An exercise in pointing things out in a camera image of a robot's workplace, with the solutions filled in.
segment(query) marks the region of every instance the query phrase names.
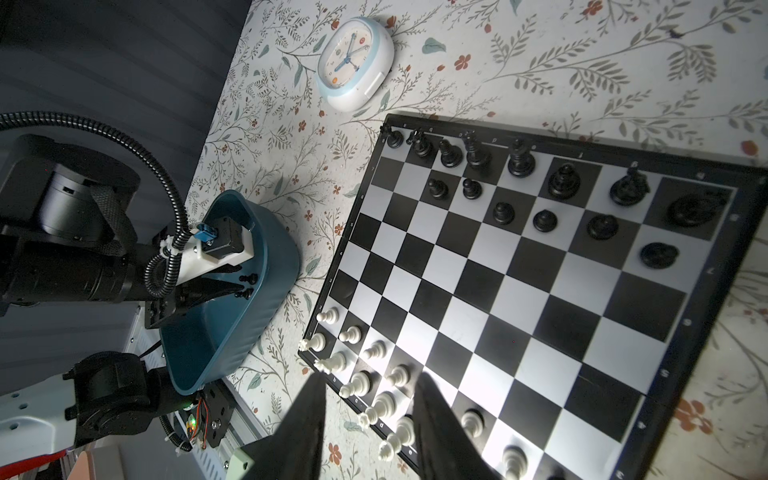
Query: alarm clock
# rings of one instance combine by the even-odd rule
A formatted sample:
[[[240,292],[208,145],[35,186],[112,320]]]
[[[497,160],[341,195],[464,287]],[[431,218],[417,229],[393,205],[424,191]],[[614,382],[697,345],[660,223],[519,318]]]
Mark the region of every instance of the alarm clock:
[[[395,45],[377,22],[356,17],[341,25],[317,64],[317,87],[338,111],[362,107],[392,68]]]

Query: floral tablecloth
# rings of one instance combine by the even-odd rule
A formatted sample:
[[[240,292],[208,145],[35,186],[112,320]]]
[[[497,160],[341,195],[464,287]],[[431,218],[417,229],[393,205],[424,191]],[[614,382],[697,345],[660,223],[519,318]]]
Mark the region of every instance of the floral tablecloth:
[[[301,250],[295,287],[230,377],[258,419],[277,428],[310,371],[296,344],[388,113],[535,127],[762,166],[765,7],[759,0],[254,0],[187,208],[200,219],[233,188],[270,208]],[[342,114],[317,94],[317,58],[339,24],[358,15],[390,32],[395,64],[367,105]],[[765,478],[767,259],[763,222],[648,478]],[[323,478],[415,478],[400,461],[376,459],[379,439],[328,393]]]

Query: blue bin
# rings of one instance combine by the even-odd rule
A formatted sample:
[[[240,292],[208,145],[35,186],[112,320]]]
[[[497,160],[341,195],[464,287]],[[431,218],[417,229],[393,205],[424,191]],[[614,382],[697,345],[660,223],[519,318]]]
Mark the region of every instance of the blue bin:
[[[241,263],[239,272],[207,276],[242,283],[240,275],[258,273],[259,281],[246,285],[253,288],[248,300],[223,296],[160,328],[170,378],[182,395],[231,374],[243,363],[299,275],[299,251],[272,212],[227,190],[216,197],[206,218],[222,215],[250,230],[253,258]]]

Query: chessboard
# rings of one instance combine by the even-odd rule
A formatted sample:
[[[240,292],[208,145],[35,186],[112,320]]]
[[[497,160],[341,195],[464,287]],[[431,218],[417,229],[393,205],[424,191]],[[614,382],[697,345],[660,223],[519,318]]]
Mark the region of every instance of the chessboard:
[[[389,115],[299,355],[382,439],[427,372],[502,477],[513,446],[525,480],[643,478],[765,183],[756,168]]]

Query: clock face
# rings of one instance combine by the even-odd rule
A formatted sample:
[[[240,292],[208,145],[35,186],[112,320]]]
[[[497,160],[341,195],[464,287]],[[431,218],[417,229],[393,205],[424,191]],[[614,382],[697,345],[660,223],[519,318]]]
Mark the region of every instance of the clock face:
[[[355,22],[344,32],[339,43],[333,47],[328,61],[321,71],[323,79],[333,88],[344,86],[355,76],[360,66],[368,58],[370,51],[370,30]]]

